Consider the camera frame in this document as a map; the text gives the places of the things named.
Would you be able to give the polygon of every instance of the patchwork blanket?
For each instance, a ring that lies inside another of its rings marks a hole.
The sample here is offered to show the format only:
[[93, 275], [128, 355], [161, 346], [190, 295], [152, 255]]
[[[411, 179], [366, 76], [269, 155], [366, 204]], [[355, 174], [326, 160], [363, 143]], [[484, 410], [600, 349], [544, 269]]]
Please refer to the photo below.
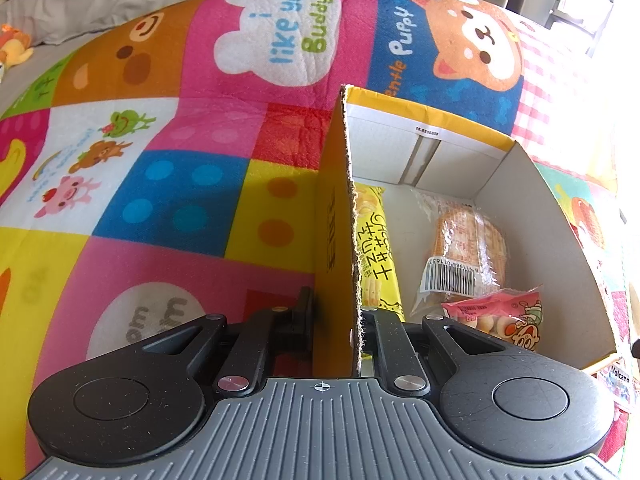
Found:
[[478, 0], [190, 0], [55, 64], [0, 121], [0, 477], [42, 458], [26, 405], [47, 376], [204, 313], [292, 305], [313, 284], [316, 171], [345, 83], [521, 142], [601, 249], [628, 340], [585, 62]]

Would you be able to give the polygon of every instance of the blue polka dot square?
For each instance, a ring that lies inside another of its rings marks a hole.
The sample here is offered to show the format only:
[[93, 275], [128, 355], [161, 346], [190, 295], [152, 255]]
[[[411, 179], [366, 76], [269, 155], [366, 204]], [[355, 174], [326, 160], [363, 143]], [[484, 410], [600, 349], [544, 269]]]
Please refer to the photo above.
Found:
[[143, 152], [93, 234], [224, 256], [248, 163], [215, 153]]

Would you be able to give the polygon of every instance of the blue dot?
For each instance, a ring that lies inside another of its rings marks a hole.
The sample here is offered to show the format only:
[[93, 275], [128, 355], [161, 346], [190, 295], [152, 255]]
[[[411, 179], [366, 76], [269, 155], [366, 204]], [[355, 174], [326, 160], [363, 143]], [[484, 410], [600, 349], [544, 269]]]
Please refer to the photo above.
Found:
[[222, 170], [213, 164], [198, 166], [191, 173], [191, 179], [199, 186], [213, 186], [219, 183], [221, 178]]
[[170, 160], [156, 160], [146, 168], [145, 176], [149, 180], [162, 180], [171, 175], [174, 171], [174, 164]]
[[154, 207], [146, 198], [137, 198], [129, 202], [122, 210], [122, 219], [129, 224], [144, 222]]
[[174, 227], [183, 233], [193, 233], [202, 229], [209, 216], [199, 205], [186, 205], [174, 213]]

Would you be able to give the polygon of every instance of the barcode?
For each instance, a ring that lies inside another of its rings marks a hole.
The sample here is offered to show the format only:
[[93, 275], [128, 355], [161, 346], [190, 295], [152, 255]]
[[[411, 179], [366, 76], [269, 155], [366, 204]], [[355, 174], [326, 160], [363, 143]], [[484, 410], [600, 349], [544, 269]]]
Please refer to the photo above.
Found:
[[476, 291], [476, 271], [458, 262], [432, 256], [424, 267], [422, 292], [445, 292], [473, 298]]

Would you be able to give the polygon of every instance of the crosshair symbol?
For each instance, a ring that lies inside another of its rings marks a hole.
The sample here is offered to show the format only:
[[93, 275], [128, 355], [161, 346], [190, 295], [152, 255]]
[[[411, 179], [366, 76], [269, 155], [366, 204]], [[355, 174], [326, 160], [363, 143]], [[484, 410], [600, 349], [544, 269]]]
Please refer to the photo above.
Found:
[[325, 392], [327, 391], [329, 388], [335, 388], [335, 386], [331, 386], [327, 383], [318, 383], [318, 384], [314, 384], [312, 386], [313, 389], [317, 390], [318, 392]]

